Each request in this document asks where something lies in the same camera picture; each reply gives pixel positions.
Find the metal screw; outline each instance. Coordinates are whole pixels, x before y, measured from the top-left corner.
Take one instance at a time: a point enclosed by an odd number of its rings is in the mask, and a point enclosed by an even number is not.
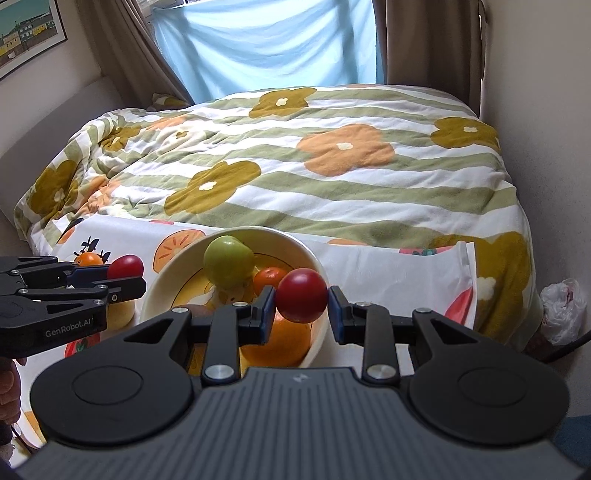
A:
[[[205,376],[212,380],[226,380],[234,374],[234,369],[230,365],[216,364],[205,369]]]
[[[368,367],[367,374],[374,380],[389,380],[396,376],[396,369],[392,365],[376,364]]]

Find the curtain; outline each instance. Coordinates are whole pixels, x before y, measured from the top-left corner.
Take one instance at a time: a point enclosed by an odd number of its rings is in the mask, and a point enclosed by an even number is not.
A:
[[[480,112],[480,0],[374,0],[385,80],[451,93]]]
[[[100,69],[127,105],[147,108],[154,93],[193,103],[152,40],[136,0],[77,0],[77,6]]]
[[[196,103],[376,83],[372,0],[211,0],[155,8],[155,38]]]

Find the bed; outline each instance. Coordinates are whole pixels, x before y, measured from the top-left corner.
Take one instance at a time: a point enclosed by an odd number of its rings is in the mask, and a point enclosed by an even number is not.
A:
[[[92,215],[262,225],[423,255],[474,242],[477,330],[523,348],[541,321],[497,133],[436,90],[295,87],[106,113],[41,173],[15,223],[45,255]]]

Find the cable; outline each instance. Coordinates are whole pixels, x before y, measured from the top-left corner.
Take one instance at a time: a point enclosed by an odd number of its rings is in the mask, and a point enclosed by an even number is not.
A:
[[[577,348],[589,341],[591,341],[591,330],[585,333],[583,336],[577,338],[574,342],[567,343],[558,350],[548,354],[541,360],[541,362],[545,364],[556,362],[556,360],[564,356],[567,356],[569,353],[574,352]]]

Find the green apple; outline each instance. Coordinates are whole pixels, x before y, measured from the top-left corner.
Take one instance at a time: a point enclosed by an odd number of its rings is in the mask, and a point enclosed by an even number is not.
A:
[[[255,254],[230,235],[216,238],[203,255],[205,275],[216,287],[226,290],[252,277],[254,268]]]

